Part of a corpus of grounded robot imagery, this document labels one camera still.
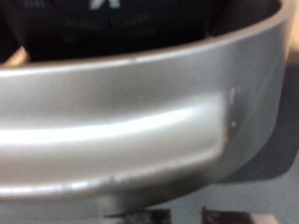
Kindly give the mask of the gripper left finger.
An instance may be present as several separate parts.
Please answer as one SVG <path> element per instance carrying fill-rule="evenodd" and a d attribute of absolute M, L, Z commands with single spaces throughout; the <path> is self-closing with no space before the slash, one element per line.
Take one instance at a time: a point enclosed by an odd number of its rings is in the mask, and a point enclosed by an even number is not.
<path fill-rule="evenodd" d="M 104 217 L 103 224 L 172 224 L 169 209 L 143 209 Z"/>

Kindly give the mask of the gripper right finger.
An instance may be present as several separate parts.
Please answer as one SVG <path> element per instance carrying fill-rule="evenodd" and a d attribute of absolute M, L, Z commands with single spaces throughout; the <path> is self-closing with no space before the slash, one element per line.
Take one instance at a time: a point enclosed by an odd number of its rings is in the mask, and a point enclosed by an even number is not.
<path fill-rule="evenodd" d="M 269 213 L 210 210 L 202 208 L 202 224 L 275 224 Z"/>

